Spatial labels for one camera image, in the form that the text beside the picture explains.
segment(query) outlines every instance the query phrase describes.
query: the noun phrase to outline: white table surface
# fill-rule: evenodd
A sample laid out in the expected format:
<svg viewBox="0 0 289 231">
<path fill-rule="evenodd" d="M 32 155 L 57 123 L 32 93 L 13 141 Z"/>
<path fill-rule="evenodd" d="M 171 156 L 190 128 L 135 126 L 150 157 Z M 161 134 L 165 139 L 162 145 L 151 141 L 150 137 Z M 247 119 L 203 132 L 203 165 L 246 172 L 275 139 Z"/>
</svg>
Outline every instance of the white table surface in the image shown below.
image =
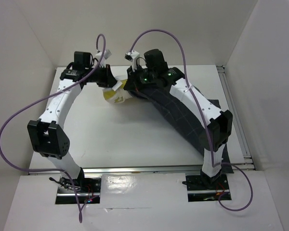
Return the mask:
<svg viewBox="0 0 289 231">
<path fill-rule="evenodd" d="M 114 66 L 112 73 L 126 74 L 127 66 Z M 52 93 L 57 90 L 64 68 L 58 68 Z M 218 99 L 229 109 L 216 66 L 189 65 L 187 74 L 208 99 Z M 119 105 L 107 103 L 102 90 L 87 84 L 67 115 L 64 131 L 70 153 L 81 167 L 135 167 L 202 165 L 203 157 L 169 125 L 149 102 L 129 99 Z M 228 141 L 232 163 L 243 163 L 236 129 Z M 34 153 L 30 168 L 53 167 Z"/>
<path fill-rule="evenodd" d="M 103 175 L 101 203 L 87 205 L 83 223 L 76 205 L 55 205 L 57 185 L 48 176 L 22 176 L 5 231 L 282 231 L 261 171 L 246 172 L 254 200 L 244 211 L 229 212 L 216 201 L 188 202 L 184 174 Z M 249 186 L 240 172 L 228 174 L 231 208 L 244 206 Z"/>
</svg>

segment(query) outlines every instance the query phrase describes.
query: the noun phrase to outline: navy fabric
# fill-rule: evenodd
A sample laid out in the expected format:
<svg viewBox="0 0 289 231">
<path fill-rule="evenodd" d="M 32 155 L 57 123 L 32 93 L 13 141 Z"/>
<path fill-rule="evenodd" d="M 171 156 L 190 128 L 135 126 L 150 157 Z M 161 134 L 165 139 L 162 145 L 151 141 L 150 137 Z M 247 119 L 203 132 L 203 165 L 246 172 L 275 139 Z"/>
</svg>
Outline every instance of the navy fabric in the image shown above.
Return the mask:
<svg viewBox="0 0 289 231">
<path fill-rule="evenodd" d="M 138 98 L 148 99 L 162 116 L 201 154 L 204 147 L 199 142 L 203 132 L 197 117 L 177 98 L 166 93 L 163 89 L 147 88 L 139 92 L 130 92 Z M 220 107 L 218 100 L 209 100 L 216 107 Z M 223 150 L 223 162 L 230 163 L 227 144 Z M 233 173 L 231 166 L 222 166 L 222 172 Z"/>
</svg>

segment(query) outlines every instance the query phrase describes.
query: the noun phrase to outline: purple cable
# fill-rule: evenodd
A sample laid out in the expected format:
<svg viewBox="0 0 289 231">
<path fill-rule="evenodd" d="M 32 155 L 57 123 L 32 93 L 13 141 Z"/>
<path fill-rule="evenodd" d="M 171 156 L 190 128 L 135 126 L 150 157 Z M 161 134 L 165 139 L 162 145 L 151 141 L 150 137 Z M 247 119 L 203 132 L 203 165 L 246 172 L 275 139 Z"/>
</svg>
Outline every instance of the purple cable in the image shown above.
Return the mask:
<svg viewBox="0 0 289 231">
<path fill-rule="evenodd" d="M 184 54 L 183 47 L 182 47 L 181 43 L 179 42 L 179 40 L 176 38 L 176 36 L 174 36 L 172 33 L 168 32 L 168 31 L 166 31 L 166 30 L 162 30 L 162 29 L 150 29 L 150 30 L 147 30 L 147 31 L 141 33 L 141 34 L 136 38 L 135 42 L 134 42 L 133 45 L 131 46 L 130 52 L 132 52 L 132 50 L 134 49 L 136 43 L 138 42 L 138 40 L 139 40 L 143 35 L 145 35 L 145 34 L 147 34 L 147 33 L 149 33 L 149 32 L 153 32 L 153 31 L 162 32 L 162 33 L 165 33 L 165 34 L 167 34 L 167 35 L 170 35 L 170 36 L 177 42 L 177 44 L 178 44 L 179 47 L 180 47 L 180 50 L 181 50 L 181 53 L 182 53 L 182 58 L 183 58 L 183 67 L 184 67 L 184 74 L 185 74 L 186 85 L 187 85 L 188 89 L 190 89 L 190 92 L 191 92 L 191 94 L 192 94 L 192 97 L 193 97 L 193 99 L 194 99 L 195 102 L 196 102 L 196 105 L 197 105 L 198 110 L 200 111 L 201 119 L 202 119 L 202 121 L 203 121 L 203 125 L 204 125 L 205 131 L 206 131 L 206 134 L 207 134 L 207 137 L 208 137 L 208 141 L 209 141 L 210 152 L 211 152 L 211 160 L 212 160 L 212 167 L 216 167 L 216 166 L 219 165 L 219 163 L 214 164 L 214 152 L 213 152 L 212 139 L 211 139 L 211 137 L 210 137 L 210 133 L 209 133 L 209 130 L 208 130 L 208 128 L 207 128 L 206 119 L 205 119 L 205 117 L 204 117 L 204 115 L 203 115 L 203 113 L 202 113 L 202 110 L 201 110 L 199 101 L 198 101 L 195 93 L 193 92 L 193 89 L 190 88 L 189 81 L 188 81 L 188 78 L 187 78 L 185 54 Z M 239 167 L 237 167 L 237 166 L 235 166 L 235 165 L 233 165 L 233 164 L 231 164 L 231 163 L 225 163 L 225 162 L 224 162 L 224 163 L 221 163 L 221 165 L 230 165 L 230 166 L 233 166 L 233 167 L 235 167 L 236 169 L 238 169 L 238 170 L 245 176 L 245 178 L 246 178 L 246 180 L 247 180 L 247 182 L 248 182 L 248 184 L 249 184 L 249 186 L 250 186 L 250 201 L 247 203 L 246 206 L 244 206 L 244 207 L 242 207 L 242 208 L 239 208 L 239 209 L 227 208 L 227 207 L 225 207 L 225 206 L 222 204 L 222 202 L 221 202 L 221 197 L 222 197 L 223 195 L 225 195 L 225 193 L 223 193 L 223 194 L 221 194 L 221 195 L 219 196 L 218 202 L 220 203 L 220 205 L 221 205 L 223 208 L 225 208 L 225 209 L 227 209 L 227 210 L 229 210 L 229 211 L 235 211 L 235 212 L 236 212 L 236 211 L 241 211 L 241 210 L 246 209 L 246 208 L 251 204 L 252 199 L 253 199 L 253 189 L 252 189 L 252 185 L 251 185 L 251 183 L 250 183 L 249 178 L 247 177 L 247 175 L 246 175 Z"/>
<path fill-rule="evenodd" d="M 2 136 L 2 133 L 3 133 L 3 130 L 5 129 L 5 127 L 8 125 L 8 123 L 14 118 L 16 117 L 18 114 L 22 113 L 23 111 L 29 109 L 30 107 L 46 100 L 46 99 L 49 99 L 51 97 L 54 97 L 54 96 L 57 96 L 57 95 L 60 95 L 63 93 L 63 91 L 67 91 L 69 89 L 71 89 L 72 87 L 78 85 L 79 83 L 85 81 L 96 69 L 97 67 L 100 65 L 101 63 L 101 60 L 104 56 L 104 52 L 105 52 L 105 49 L 106 49 L 106 39 L 105 39 L 105 36 L 103 34 L 99 34 L 97 39 L 96 39 L 96 44 L 98 44 L 98 40 L 99 38 L 102 37 L 103 40 L 104 40 L 104 44 L 103 44 L 103 50 L 102 50 L 102 56 L 101 56 L 101 59 L 98 61 L 97 65 L 84 77 L 82 78 L 80 81 L 74 83 L 73 85 L 65 88 L 64 90 L 62 91 L 59 91 L 59 92 L 56 92 L 54 94 L 51 94 L 49 96 L 46 96 L 42 99 L 39 99 L 31 104 L 29 104 L 28 106 L 24 107 L 23 109 L 20 109 L 18 112 L 14 113 L 13 115 L 10 116 L 10 118 L 8 118 L 4 124 L 2 125 L 2 127 L 0 128 L 0 141 L 1 141 L 1 136 Z M 75 198 L 76 198 L 76 202 L 77 202 L 77 206 L 78 206 L 78 210 L 79 210 L 79 222 L 82 223 L 82 208 L 80 207 L 80 203 L 79 203 L 79 199 L 78 199 L 78 196 L 77 196 L 77 191 L 76 191 L 76 187 L 75 187 L 75 184 L 73 182 L 73 179 L 71 178 L 71 176 L 69 175 L 69 173 L 67 173 L 65 170 L 63 169 L 58 169 L 58 168 L 46 168 L 46 169 L 42 169 L 42 168 L 37 168 L 37 169 L 29 169 L 29 168 L 22 168 L 22 167 L 18 167 L 16 165 L 14 165 L 13 163 L 11 163 L 4 155 L 3 151 L 2 151 L 2 148 L 1 148 L 1 143 L 0 143 L 0 155 L 2 157 L 2 159 L 11 167 L 19 170 L 19 171 L 23 171 L 23 172 L 48 172 L 48 171 L 60 171 L 60 172 L 64 172 L 67 177 L 70 179 L 71 183 L 72 183 L 72 186 L 73 186 L 73 191 L 75 193 Z"/>
</svg>

